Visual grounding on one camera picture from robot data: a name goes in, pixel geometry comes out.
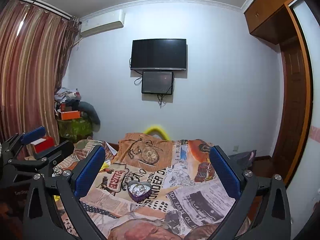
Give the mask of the orange shoe box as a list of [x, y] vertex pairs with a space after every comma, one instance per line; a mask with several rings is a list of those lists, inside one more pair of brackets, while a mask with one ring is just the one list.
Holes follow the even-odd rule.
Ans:
[[61, 120], [79, 119], [81, 117], [79, 111], [62, 112], [60, 110], [58, 111], [58, 116]]

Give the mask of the red box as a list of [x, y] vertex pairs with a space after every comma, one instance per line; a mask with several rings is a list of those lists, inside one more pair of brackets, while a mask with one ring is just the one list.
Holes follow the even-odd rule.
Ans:
[[45, 136], [31, 142], [31, 149], [33, 154], [38, 154], [48, 148], [55, 146], [54, 139], [50, 136]]

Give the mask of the brown wooden door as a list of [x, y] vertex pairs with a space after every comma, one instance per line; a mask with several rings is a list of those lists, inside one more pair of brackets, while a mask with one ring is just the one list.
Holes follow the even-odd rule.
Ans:
[[284, 97], [272, 162], [274, 171], [282, 176], [288, 186], [306, 145], [312, 114], [313, 87], [309, 51], [297, 16], [286, 4], [280, 12], [284, 14], [284, 20], [279, 24], [280, 30], [284, 32], [279, 44], [283, 63]]

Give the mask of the green patterned box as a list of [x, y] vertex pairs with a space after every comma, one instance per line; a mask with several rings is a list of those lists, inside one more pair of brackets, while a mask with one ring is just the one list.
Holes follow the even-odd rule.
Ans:
[[93, 135], [92, 123], [88, 118], [58, 120], [59, 135], [72, 142], [86, 139]]

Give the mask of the purple heart-shaped tin box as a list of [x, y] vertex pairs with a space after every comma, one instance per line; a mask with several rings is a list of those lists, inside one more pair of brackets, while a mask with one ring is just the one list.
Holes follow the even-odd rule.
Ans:
[[151, 196], [152, 185], [147, 181], [132, 180], [127, 184], [128, 194], [135, 202], [141, 202]]

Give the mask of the white air conditioner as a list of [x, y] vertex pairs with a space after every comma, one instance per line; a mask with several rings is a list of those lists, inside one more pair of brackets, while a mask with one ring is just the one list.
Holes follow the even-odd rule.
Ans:
[[81, 37], [89, 37], [95, 34], [124, 27], [125, 12], [115, 10], [82, 21]]

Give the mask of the newspaper print bedspread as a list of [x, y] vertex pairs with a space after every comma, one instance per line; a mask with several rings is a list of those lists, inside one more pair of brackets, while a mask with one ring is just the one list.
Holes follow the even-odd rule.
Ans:
[[[86, 139], [54, 175], [75, 168], [94, 146], [103, 146], [106, 158], [80, 203], [107, 239], [207, 239], [235, 203], [209, 161], [211, 143], [201, 139], [128, 133], [117, 151]], [[133, 201], [127, 190], [132, 180], [149, 182], [151, 196]]]

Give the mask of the black wall-mounted television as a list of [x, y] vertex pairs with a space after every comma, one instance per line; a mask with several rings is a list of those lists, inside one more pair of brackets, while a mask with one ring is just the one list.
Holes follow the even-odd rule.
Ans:
[[187, 69], [187, 41], [181, 38], [153, 38], [132, 41], [132, 70]]

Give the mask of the dark pillow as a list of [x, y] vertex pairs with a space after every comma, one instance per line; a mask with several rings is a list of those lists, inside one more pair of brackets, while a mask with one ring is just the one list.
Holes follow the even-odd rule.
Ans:
[[248, 170], [252, 167], [256, 153], [256, 150], [251, 150], [248, 152], [230, 155], [229, 158], [235, 161], [241, 167], [242, 170]]

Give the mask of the small wall-mounted monitor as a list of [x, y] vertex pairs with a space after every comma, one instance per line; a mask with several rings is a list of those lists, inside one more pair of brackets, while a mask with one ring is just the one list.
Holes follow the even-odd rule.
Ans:
[[144, 71], [142, 74], [142, 94], [171, 95], [173, 83], [173, 72]]

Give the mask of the wooden overhead cabinet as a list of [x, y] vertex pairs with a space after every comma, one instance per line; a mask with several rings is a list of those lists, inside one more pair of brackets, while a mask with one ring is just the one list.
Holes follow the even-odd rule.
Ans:
[[272, 44], [282, 44], [297, 38], [288, 0], [253, 0], [244, 12], [249, 33]]

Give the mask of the striped red curtain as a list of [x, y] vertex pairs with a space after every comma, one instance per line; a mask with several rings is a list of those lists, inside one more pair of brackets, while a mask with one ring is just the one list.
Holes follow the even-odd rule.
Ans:
[[79, 19], [10, 0], [1, 12], [1, 135], [39, 126], [58, 142], [54, 94], [61, 88]]

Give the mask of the yellow cloth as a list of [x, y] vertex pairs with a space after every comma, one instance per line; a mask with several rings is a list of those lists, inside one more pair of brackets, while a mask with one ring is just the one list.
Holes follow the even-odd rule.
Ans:
[[147, 135], [157, 134], [163, 140], [170, 140], [169, 135], [165, 132], [165, 130], [161, 126], [158, 126], [158, 125], [152, 125], [148, 127], [143, 133]]

